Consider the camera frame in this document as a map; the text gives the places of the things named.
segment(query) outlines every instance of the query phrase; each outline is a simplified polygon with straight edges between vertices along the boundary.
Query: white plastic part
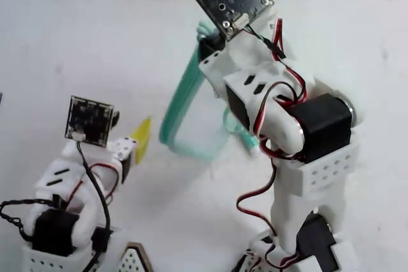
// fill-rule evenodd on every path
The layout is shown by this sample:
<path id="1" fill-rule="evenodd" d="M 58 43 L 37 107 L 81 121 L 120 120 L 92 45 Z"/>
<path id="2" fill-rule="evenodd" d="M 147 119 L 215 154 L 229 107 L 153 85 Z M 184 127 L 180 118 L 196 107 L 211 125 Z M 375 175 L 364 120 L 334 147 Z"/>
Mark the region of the white plastic part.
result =
<path id="1" fill-rule="evenodd" d="M 306 165 L 277 162 L 271 216 L 279 245 L 287 253 L 295 252 L 297 232 L 316 208 L 333 233 L 340 232 L 346 206 L 346 176 L 355 168 L 358 148 L 354 139 L 350 145 Z"/>
<path id="2" fill-rule="evenodd" d="M 242 264 L 239 272 L 279 272 L 278 269 L 271 267 L 265 260 L 266 251 L 270 248 L 271 244 L 265 243 L 262 239 L 269 235 L 269 231 L 265 231 L 250 243 L 248 249 L 245 251 L 247 257 Z M 343 240 L 339 236 L 334 236 L 336 244 L 331 246 L 331 251 L 336 259 L 339 269 L 336 272 L 358 272 L 359 264 L 357 260 L 356 253 L 350 242 Z M 279 246 L 275 250 L 268 254 L 268 260 L 275 265 L 279 265 L 284 257 L 290 256 L 292 254 L 283 251 Z M 254 267 L 256 261 L 261 259 L 259 265 L 257 265 L 252 271 L 251 268 Z M 287 272 L 321 272 L 320 265 L 315 256 L 310 256 L 296 264 L 293 264 L 288 269 Z"/>
<path id="3" fill-rule="evenodd" d="M 22 272 L 81 272 L 91 259 L 91 244 L 75 250 L 70 256 L 56 256 L 23 245 Z"/>

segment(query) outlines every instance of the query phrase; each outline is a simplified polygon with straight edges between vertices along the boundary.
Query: metal piece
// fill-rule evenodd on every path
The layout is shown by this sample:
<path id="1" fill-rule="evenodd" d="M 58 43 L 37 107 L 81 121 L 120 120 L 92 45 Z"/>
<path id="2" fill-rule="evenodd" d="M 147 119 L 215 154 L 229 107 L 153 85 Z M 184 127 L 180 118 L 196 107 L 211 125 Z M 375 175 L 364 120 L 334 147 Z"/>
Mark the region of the metal piece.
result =
<path id="1" fill-rule="evenodd" d="M 349 111 L 351 113 L 351 127 L 355 127 L 356 126 L 356 117 L 357 117 L 355 109 L 353 108 L 351 103 L 349 101 L 345 100 L 344 98 L 337 97 L 337 99 L 341 100 L 349 108 Z"/>
<path id="2" fill-rule="evenodd" d="M 301 127 L 299 121 L 298 121 L 296 118 L 294 118 L 294 116 L 291 116 L 291 117 L 292 117 L 293 120 L 296 122 L 296 125 L 297 125 L 297 127 L 299 128 L 299 134 L 300 134 L 300 136 L 302 137 L 302 143 L 305 144 L 305 133 L 304 133 L 304 131 L 303 131 L 303 129 L 302 129 L 302 127 Z"/>

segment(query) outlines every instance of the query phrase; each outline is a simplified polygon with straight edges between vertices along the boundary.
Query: red wire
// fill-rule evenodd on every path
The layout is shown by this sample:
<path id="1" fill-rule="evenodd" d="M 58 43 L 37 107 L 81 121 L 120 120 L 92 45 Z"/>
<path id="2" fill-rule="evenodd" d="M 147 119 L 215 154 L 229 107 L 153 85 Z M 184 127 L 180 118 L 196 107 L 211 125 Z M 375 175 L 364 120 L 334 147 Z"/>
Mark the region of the red wire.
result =
<path id="1" fill-rule="evenodd" d="M 250 197 L 254 197 L 254 196 L 258 196 L 260 194 L 263 194 L 264 192 L 268 191 L 270 189 L 270 187 L 272 187 L 275 179 L 276 179 L 276 174 L 277 174 L 277 168 L 276 166 L 272 163 L 272 176 L 269 179 L 269 182 L 262 188 L 248 192 L 246 194 L 241 195 L 238 199 L 237 199 L 237 209 L 239 211 L 241 211 L 242 213 L 246 213 L 247 215 L 251 215 L 257 218 L 260 218 L 261 220 L 265 221 L 266 224 L 268 224 L 268 227 L 271 229 L 272 234 L 274 236 L 276 236 L 276 230 L 273 228 L 273 225 L 270 223 L 270 221 L 262 214 L 253 211 L 253 210 L 247 210 L 246 208 L 242 208 L 240 206 L 240 203 L 245 200 L 245 199 L 249 199 Z"/>
<path id="2" fill-rule="evenodd" d="M 95 166 L 101 166 L 101 167 L 109 168 L 109 169 L 113 170 L 116 173 L 115 185 L 113 186 L 112 190 L 108 193 L 108 195 L 105 197 L 105 199 L 108 199 L 113 194 L 113 192 L 115 191 L 116 187 L 119 184 L 119 172 L 117 171 L 117 169 L 114 166 L 109 165 L 109 164 L 105 164 L 104 162 L 97 162 L 97 163 L 93 164 L 89 168 L 92 169 Z"/>

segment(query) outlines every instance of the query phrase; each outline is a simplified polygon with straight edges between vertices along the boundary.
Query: ventilation hole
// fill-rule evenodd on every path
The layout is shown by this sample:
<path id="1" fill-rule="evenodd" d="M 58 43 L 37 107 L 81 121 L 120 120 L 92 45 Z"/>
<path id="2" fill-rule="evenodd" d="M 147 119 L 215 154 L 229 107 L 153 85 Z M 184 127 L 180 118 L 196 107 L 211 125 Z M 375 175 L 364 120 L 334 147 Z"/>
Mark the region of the ventilation hole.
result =
<path id="1" fill-rule="evenodd" d="M 54 175 L 61 175 L 61 174 L 65 173 L 65 172 L 68 172 L 68 171 L 69 171 L 69 168 L 66 168 L 66 169 L 55 172 Z"/>
<path id="2" fill-rule="evenodd" d="M 254 79 L 255 79 L 254 75 L 248 76 L 248 78 L 244 82 L 244 85 L 251 84 Z"/>
<path id="3" fill-rule="evenodd" d="M 254 90 L 254 95 L 258 95 L 262 92 L 262 90 L 265 88 L 266 84 L 259 84 L 255 90 Z"/>

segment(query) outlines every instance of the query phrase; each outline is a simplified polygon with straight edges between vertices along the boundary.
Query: black wire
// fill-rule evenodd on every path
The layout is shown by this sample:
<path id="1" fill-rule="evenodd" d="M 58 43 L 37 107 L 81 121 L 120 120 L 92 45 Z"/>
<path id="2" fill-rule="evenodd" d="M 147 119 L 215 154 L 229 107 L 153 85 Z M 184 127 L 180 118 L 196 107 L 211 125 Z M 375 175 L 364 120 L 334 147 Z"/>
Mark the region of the black wire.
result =
<path id="1" fill-rule="evenodd" d="M 252 32 L 253 35 L 255 35 L 257 38 L 259 38 L 268 47 L 269 50 L 271 50 L 272 52 L 275 52 L 281 59 L 286 58 L 285 53 L 279 48 L 278 45 L 272 43 L 266 37 L 256 33 L 255 30 L 250 25 L 248 25 L 247 28 L 248 28 L 248 30 L 250 32 Z"/>
<path id="2" fill-rule="evenodd" d="M 24 225 L 21 222 L 21 218 L 11 217 L 11 216 L 3 213 L 4 207 L 10 206 L 10 205 L 21 205 L 21 204 L 27 204 L 27 205 L 30 205 L 30 204 L 43 204 L 43 205 L 48 205 L 50 207 L 57 207 L 57 205 L 53 201 L 47 200 L 47 199 L 10 200 L 10 201 L 3 201 L 0 204 L 0 217 L 5 219 L 5 221 L 17 226 L 21 237 L 24 240 L 26 240 L 27 242 L 32 242 L 33 237 L 26 234 L 26 232 L 24 232 Z"/>
<path id="3" fill-rule="evenodd" d="M 98 193 L 98 196 L 99 196 L 99 198 L 100 198 L 100 200 L 102 202 L 103 213 L 105 214 L 105 218 L 106 218 L 105 229 L 107 231 L 110 231 L 110 215 L 109 215 L 108 205 L 107 205 L 106 200 L 105 200 L 105 196 L 103 195 L 102 190 L 99 188 L 99 185 L 98 185 L 98 183 L 97 183 L 97 181 L 95 179 L 95 176 L 92 173 L 92 170 L 89 167 L 89 165 L 88 165 L 88 163 L 87 163 L 87 161 L 85 159 L 84 153 L 82 152 L 82 149 L 81 149 L 81 142 L 80 141 L 76 142 L 76 147 L 78 148 L 79 154 L 81 155 L 82 164 L 84 165 L 85 172 L 86 172 L 87 176 L 89 177 L 89 180 L 91 181 L 91 183 L 95 187 L 96 192 Z M 85 267 L 85 269 L 82 272 L 89 272 L 94 267 L 94 265 L 97 263 L 97 261 L 98 261 L 99 257 L 101 256 L 101 254 L 102 254 L 102 251 L 96 252 L 94 254 L 94 257 L 91 259 L 91 261 L 88 263 L 88 265 Z"/>

